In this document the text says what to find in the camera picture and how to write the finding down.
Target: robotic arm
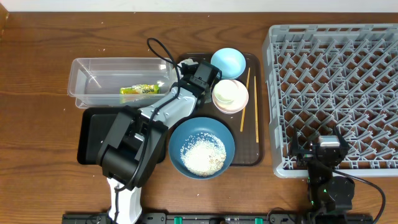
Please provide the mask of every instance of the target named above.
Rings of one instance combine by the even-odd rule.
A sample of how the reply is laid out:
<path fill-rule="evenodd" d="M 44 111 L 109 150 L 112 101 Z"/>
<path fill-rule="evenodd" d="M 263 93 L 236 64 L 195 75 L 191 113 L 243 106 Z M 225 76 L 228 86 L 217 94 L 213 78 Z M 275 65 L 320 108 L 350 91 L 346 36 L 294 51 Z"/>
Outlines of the robotic arm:
<path fill-rule="evenodd" d="M 174 83 L 170 93 L 163 99 L 145 108 L 134 110 L 125 106 L 118 113 L 114 123 L 99 150 L 96 163 L 102 167 L 103 175 L 108 178 L 111 187 L 112 206 L 109 216 L 114 220 L 116 203 L 120 208 L 119 224 L 135 223 L 142 212 L 140 205 L 141 187 L 155 169 L 168 130 L 182 118 L 191 115 L 195 109 L 203 106 L 205 92 L 212 89 L 219 69 L 202 62 L 199 65 L 182 65 L 184 74 L 180 83 Z M 154 116 L 148 132 L 150 117 L 154 108 L 172 99 L 178 92 L 178 97 Z M 145 136 L 148 136 L 142 165 L 138 167 L 139 159 L 144 151 Z M 126 185 L 126 189 L 117 197 L 113 190 Z"/>

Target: clear plastic bin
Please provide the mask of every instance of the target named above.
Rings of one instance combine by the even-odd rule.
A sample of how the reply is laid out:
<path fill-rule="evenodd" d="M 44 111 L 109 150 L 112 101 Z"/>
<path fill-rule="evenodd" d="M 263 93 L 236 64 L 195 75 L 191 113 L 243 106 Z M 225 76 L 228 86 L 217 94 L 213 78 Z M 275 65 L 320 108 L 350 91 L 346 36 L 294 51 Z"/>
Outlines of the clear plastic bin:
<path fill-rule="evenodd" d="M 177 77 L 160 58 L 77 58 L 70 71 L 68 95 L 78 108 L 147 106 L 163 98 Z M 119 94 L 120 88 L 158 84 L 159 94 Z"/>

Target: chopstick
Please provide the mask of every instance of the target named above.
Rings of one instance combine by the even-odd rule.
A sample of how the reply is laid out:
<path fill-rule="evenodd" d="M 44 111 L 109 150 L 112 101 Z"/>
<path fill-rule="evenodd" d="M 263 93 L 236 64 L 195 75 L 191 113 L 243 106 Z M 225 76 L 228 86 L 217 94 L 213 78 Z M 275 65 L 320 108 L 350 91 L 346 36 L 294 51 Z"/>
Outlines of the chopstick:
<path fill-rule="evenodd" d="M 249 78 L 250 78 L 250 67 L 248 71 L 248 80 L 246 81 L 246 89 L 249 90 Z M 243 121 L 244 121 L 244 112 L 246 110 L 246 107 L 243 108 L 242 112 L 242 120 L 241 120 L 241 132 L 243 132 Z"/>
<path fill-rule="evenodd" d="M 257 81 L 256 76 L 254 76 L 254 112 L 256 114 L 256 143 L 259 142 L 259 121 L 257 114 Z"/>

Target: snack package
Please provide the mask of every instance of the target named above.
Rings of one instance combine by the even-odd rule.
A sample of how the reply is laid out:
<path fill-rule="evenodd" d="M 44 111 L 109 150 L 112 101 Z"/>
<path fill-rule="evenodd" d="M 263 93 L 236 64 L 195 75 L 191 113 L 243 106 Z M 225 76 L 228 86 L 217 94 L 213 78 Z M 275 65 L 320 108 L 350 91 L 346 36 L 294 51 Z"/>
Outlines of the snack package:
<path fill-rule="evenodd" d="M 132 87 L 120 88 L 120 94 L 158 94 L 160 93 L 159 85 L 133 85 Z M 120 103 L 129 101 L 128 96 L 121 96 Z"/>

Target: light blue bowl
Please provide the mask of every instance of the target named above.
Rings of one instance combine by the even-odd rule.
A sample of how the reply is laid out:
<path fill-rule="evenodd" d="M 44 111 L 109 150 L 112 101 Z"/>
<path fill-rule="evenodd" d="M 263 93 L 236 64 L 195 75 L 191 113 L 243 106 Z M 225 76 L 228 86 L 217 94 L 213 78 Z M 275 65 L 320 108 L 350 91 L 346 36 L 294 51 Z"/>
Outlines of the light blue bowl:
<path fill-rule="evenodd" d="M 231 48 L 217 50 L 211 58 L 211 64 L 223 72 L 223 79 L 236 79 L 246 68 L 243 54 Z"/>
<path fill-rule="evenodd" d="M 218 137 L 225 146 L 226 158 L 222 168 L 213 175 L 206 177 L 192 174 L 181 159 L 181 148 L 187 147 L 190 136 L 202 136 L 203 133 L 213 134 Z M 183 175 L 193 179 L 210 179 L 222 174 L 231 165 L 235 155 L 235 143 L 229 129 L 221 122 L 211 118 L 192 118 L 182 123 L 172 134 L 169 142 L 169 156 L 174 167 Z"/>

